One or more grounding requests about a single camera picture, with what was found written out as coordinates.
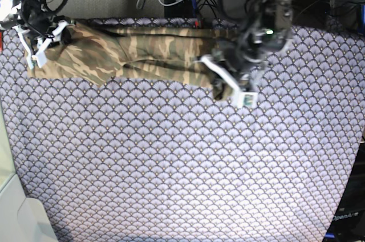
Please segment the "camouflage fabric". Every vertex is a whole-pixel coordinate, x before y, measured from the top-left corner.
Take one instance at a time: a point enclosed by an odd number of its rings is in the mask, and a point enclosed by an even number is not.
[[[170,79],[212,87],[215,74],[197,56],[210,54],[217,37],[232,38],[234,31],[176,28],[93,29],[81,23],[68,27],[72,43],[46,51],[47,64],[28,70],[35,78],[84,78],[98,86],[109,78]],[[216,99],[231,89],[215,88]]]

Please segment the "scallop pattern fabric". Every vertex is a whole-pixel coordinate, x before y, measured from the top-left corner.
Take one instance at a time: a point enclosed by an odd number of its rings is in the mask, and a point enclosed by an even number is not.
[[[322,241],[365,126],[365,44],[293,34],[268,57],[258,107],[238,110],[173,81],[29,79],[7,31],[0,95],[15,166],[59,241]]]

